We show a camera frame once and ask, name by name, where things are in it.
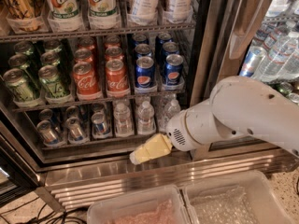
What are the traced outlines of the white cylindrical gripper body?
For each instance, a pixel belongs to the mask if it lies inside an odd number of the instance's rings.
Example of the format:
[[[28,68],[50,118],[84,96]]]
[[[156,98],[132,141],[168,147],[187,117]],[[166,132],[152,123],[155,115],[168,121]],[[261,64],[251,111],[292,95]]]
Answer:
[[[224,126],[215,118],[209,100],[181,110],[168,121],[166,134],[180,151],[244,137],[243,133]]]

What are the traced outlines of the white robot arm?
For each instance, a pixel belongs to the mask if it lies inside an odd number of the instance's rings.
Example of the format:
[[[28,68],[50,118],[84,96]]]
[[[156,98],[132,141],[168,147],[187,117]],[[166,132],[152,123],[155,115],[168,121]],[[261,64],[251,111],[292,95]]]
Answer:
[[[130,154],[138,165],[168,155],[173,148],[195,150],[215,142],[251,136],[299,153],[299,106],[268,85],[249,77],[221,80],[205,101],[171,118]]]

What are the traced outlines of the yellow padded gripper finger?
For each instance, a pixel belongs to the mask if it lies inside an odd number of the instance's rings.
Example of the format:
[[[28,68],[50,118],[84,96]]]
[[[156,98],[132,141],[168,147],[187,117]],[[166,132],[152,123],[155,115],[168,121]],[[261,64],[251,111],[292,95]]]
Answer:
[[[156,133],[144,144],[137,147],[129,158],[132,164],[138,165],[168,155],[172,147],[173,145],[166,135]]]

